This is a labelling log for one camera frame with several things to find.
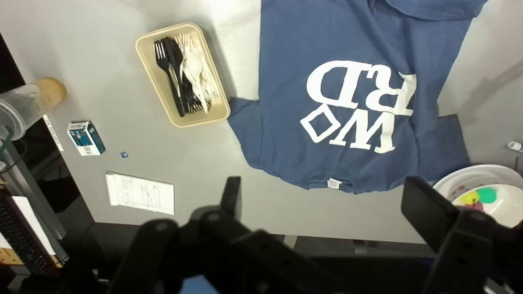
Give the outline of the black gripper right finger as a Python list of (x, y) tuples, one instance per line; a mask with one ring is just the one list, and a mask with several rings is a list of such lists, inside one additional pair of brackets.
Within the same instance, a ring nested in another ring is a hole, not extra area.
[(488, 281), (523, 293), (523, 226), (456, 208), (432, 185), (407, 177), (401, 213), (437, 253), (424, 294), (484, 294)]

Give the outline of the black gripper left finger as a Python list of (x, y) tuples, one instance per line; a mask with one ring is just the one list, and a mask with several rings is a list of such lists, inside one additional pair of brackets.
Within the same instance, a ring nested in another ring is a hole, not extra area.
[(237, 221), (241, 185), (229, 177), (219, 204), (197, 209), (184, 227), (170, 219), (143, 224), (112, 294), (180, 294), (197, 276), (219, 294), (337, 294), (339, 281), (319, 265)]

